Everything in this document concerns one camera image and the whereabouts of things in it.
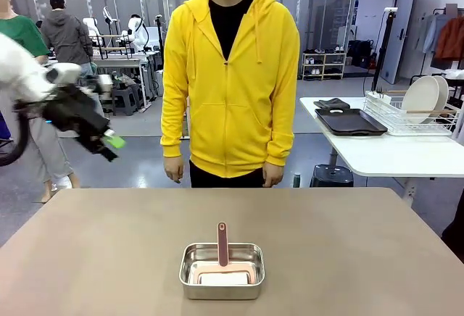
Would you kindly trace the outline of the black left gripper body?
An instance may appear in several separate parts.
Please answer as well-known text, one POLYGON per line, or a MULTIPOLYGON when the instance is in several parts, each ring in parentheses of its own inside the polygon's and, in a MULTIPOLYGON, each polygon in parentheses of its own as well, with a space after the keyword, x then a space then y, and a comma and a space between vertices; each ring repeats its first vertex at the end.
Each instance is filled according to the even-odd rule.
POLYGON ((95 101, 75 85, 57 87, 43 102, 42 117, 62 132, 74 131, 87 150, 107 149, 103 138, 109 120, 96 111, 95 101))

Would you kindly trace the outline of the person's right hand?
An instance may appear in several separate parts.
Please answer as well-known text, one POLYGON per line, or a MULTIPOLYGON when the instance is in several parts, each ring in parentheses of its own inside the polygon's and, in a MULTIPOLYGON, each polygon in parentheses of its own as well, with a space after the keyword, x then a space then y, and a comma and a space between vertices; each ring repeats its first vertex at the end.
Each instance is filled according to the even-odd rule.
POLYGON ((164 169, 166 176, 175 183, 180 183, 183 178, 183 158, 164 157, 164 169))

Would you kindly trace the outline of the person's left hand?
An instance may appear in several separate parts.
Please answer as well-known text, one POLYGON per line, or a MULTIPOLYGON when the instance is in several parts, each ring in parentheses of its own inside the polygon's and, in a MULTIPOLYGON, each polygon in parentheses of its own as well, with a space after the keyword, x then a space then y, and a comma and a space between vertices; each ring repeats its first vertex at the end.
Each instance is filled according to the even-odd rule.
POLYGON ((262 167, 264 188, 272 188, 278 185, 283 179, 284 168, 282 166, 274 165, 266 162, 262 167))

